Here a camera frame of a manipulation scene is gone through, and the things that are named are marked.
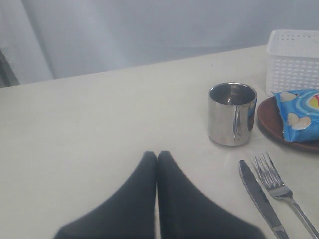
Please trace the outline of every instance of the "white tablecloth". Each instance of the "white tablecloth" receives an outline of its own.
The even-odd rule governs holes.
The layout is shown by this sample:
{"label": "white tablecloth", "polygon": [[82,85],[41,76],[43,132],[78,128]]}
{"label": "white tablecloth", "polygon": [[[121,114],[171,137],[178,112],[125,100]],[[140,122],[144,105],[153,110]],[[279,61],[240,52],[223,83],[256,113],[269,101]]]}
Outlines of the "white tablecloth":
{"label": "white tablecloth", "polygon": [[[260,46],[0,89],[0,238],[52,238],[110,197],[146,150],[170,150],[199,190],[274,239],[238,172],[240,159],[267,150],[319,229],[317,155],[279,146],[256,125],[241,147],[207,137],[208,90],[242,82],[260,103],[265,70]],[[267,196],[290,238],[310,238],[288,205]]]}

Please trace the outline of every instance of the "white curtain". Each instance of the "white curtain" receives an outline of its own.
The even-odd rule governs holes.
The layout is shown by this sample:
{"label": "white curtain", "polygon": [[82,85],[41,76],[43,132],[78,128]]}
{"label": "white curtain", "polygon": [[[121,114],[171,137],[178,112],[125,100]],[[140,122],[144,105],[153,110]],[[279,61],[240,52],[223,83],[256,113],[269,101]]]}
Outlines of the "white curtain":
{"label": "white curtain", "polygon": [[266,44],[319,30],[319,0],[0,0],[21,84]]}

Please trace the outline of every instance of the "fork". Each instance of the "fork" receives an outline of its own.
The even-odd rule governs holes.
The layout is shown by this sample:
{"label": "fork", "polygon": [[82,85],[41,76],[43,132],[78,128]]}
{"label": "fork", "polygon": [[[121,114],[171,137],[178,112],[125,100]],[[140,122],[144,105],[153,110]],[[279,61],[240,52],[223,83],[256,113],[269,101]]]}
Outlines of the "fork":
{"label": "fork", "polygon": [[263,152],[261,155],[255,155],[255,163],[257,165],[257,168],[255,169],[259,175],[260,181],[269,194],[275,199],[286,201],[307,228],[310,235],[314,239],[319,239],[319,233],[293,199],[292,191],[280,178],[273,162],[269,157],[269,154],[267,152]]}

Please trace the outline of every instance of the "chip bag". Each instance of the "chip bag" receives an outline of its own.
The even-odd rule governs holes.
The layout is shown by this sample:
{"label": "chip bag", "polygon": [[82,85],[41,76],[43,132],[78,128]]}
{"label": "chip bag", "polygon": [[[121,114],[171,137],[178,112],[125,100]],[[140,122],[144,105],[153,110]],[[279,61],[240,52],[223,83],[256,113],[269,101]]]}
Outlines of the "chip bag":
{"label": "chip bag", "polygon": [[291,90],[273,94],[283,120],[284,140],[319,140],[319,90]]}

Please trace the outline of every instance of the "cup rim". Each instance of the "cup rim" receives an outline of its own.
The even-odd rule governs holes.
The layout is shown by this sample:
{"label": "cup rim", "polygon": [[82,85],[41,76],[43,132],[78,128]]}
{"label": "cup rim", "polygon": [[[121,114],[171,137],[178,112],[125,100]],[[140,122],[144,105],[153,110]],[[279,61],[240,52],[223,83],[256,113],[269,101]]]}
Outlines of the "cup rim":
{"label": "cup rim", "polygon": [[[221,85],[241,85],[241,86],[244,86],[244,87],[248,87],[249,89],[251,89],[251,90],[254,92],[255,97],[254,97],[253,100],[251,100],[250,102],[247,102],[247,103],[244,103],[244,104],[238,104],[238,105],[222,104],[222,103],[220,103],[220,102],[218,102],[218,101],[212,99],[212,97],[211,97],[211,95],[210,95],[211,91],[214,90],[214,88],[216,88],[216,87],[218,87],[218,86],[221,86]],[[208,96],[209,96],[209,98],[210,98],[212,101],[214,101],[214,102],[216,102],[216,103],[218,103],[218,104],[221,104],[221,105],[223,105],[223,106],[244,106],[244,105],[249,105],[249,104],[251,104],[252,102],[254,102],[254,101],[256,100],[256,98],[257,98],[257,92],[256,92],[256,90],[255,90],[254,88],[252,88],[251,86],[249,86],[249,85],[247,85],[247,84],[244,84],[244,83],[238,83],[238,82],[223,82],[223,83],[219,83],[219,84],[213,86],[212,88],[210,88],[210,90],[209,90],[209,92],[208,92]]]}

